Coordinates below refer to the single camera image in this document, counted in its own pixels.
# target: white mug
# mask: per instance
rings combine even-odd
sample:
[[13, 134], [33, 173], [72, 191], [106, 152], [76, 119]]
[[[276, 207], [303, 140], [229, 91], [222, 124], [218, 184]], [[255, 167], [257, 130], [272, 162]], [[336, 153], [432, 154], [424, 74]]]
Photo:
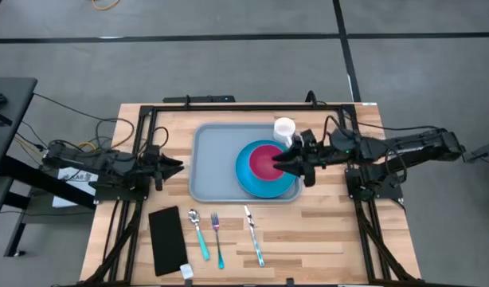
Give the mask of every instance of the white mug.
[[285, 146], [290, 147], [292, 145], [292, 136], [295, 132], [294, 120], [283, 117], [275, 121], [275, 127], [273, 128], [273, 138]]

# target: knife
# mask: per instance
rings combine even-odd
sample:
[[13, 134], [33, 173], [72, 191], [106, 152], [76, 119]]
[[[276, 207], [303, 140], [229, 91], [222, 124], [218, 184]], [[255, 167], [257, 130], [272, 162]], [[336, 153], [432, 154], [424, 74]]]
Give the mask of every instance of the knife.
[[259, 258], [260, 267], [264, 267], [264, 259], [262, 258], [262, 252], [260, 252], [259, 242], [257, 242], [257, 236], [255, 235], [255, 223], [253, 222], [252, 214], [248, 206], [244, 206], [244, 212], [248, 218], [248, 224], [250, 225], [250, 232], [252, 232], [253, 245], [255, 246], [255, 252], [257, 252], [257, 258]]

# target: pink plate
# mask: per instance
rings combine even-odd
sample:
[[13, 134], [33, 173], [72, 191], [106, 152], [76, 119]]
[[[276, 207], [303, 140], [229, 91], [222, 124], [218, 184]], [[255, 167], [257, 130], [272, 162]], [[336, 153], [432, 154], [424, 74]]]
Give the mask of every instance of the pink plate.
[[282, 150], [272, 144], [265, 144], [254, 149], [249, 161], [252, 173], [258, 179], [266, 181], [279, 179], [284, 172], [273, 167], [276, 161], [272, 157], [280, 153], [282, 153]]

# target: gray carpet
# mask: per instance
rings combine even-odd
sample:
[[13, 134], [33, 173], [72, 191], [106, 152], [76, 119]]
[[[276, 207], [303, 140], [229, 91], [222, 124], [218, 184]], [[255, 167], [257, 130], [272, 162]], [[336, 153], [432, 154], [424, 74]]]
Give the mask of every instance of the gray carpet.
[[[489, 31], [488, 0], [345, 0], [342, 9], [352, 33]], [[0, 37], [336, 31], [331, 1], [323, 0], [123, 0], [106, 12], [89, 0], [0, 6]], [[350, 47], [362, 100], [379, 103], [385, 126], [438, 125], [468, 149], [489, 142], [489, 39], [353, 40]], [[37, 92], [101, 117], [116, 116], [121, 103], [186, 94], [299, 101], [313, 89], [320, 100], [351, 100], [339, 40], [0, 45], [0, 76], [36, 77]], [[40, 98], [25, 121], [43, 140], [94, 135], [94, 120]], [[111, 135], [112, 126], [104, 129]], [[9, 153], [34, 165], [19, 147]], [[409, 170], [403, 190], [423, 278], [489, 286], [489, 166], [426, 163]], [[29, 254], [3, 258], [16, 218], [0, 216], [0, 286], [76, 282], [91, 224], [27, 226], [20, 249]]]

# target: wooden tabletop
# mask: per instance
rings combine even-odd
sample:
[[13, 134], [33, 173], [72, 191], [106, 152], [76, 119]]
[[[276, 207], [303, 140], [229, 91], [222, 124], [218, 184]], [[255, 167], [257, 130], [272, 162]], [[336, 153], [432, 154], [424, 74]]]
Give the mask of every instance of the wooden tabletop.
[[[119, 117], [137, 122], [141, 104], [123, 104]], [[381, 124], [377, 105], [356, 104], [358, 121]], [[323, 134], [326, 112], [160, 112], [157, 125], [168, 128], [170, 138], [163, 148], [169, 157], [184, 161], [185, 170], [168, 179], [163, 191], [155, 191], [151, 186], [149, 199], [143, 204], [139, 240], [135, 256], [135, 267], [131, 283], [141, 284], [184, 284], [180, 272], [155, 276], [152, 256], [151, 234], [148, 214], [170, 206], [178, 206], [182, 229], [186, 241], [189, 262], [194, 270], [194, 284], [285, 284], [293, 277], [296, 284], [338, 284], [366, 283], [358, 224], [354, 204], [347, 196], [343, 171], [345, 165], [318, 169], [317, 183], [304, 188], [301, 195], [286, 204], [250, 204], [256, 223], [256, 234], [262, 249], [265, 267], [259, 267], [250, 236], [248, 222], [242, 204], [207, 204], [196, 202], [188, 192], [190, 157], [195, 130], [205, 123], [254, 122], [272, 123], [286, 116], [296, 122], [296, 129], [311, 128], [320, 139]], [[117, 124], [114, 141], [118, 142], [129, 134], [130, 128], [122, 122]], [[364, 135], [384, 138], [380, 129], [360, 126]], [[155, 144], [161, 144], [165, 137], [158, 131]], [[131, 141], [122, 146], [123, 151], [131, 151]], [[381, 221], [385, 244], [407, 272], [419, 277], [417, 260], [404, 211], [390, 200], [378, 200], [378, 215]], [[108, 232], [113, 202], [103, 202], [96, 209], [87, 253], [80, 275], [89, 277], [101, 263], [104, 243]], [[204, 261], [198, 245], [197, 233], [187, 219], [190, 208], [201, 214], [201, 230], [209, 248], [211, 259]], [[217, 266], [217, 247], [214, 231], [210, 225], [211, 212], [220, 217], [220, 242], [225, 269]], [[119, 212], [110, 246], [113, 245]], [[370, 242], [376, 276], [381, 272], [377, 251]], [[121, 253], [117, 278], [123, 277], [127, 247]]]

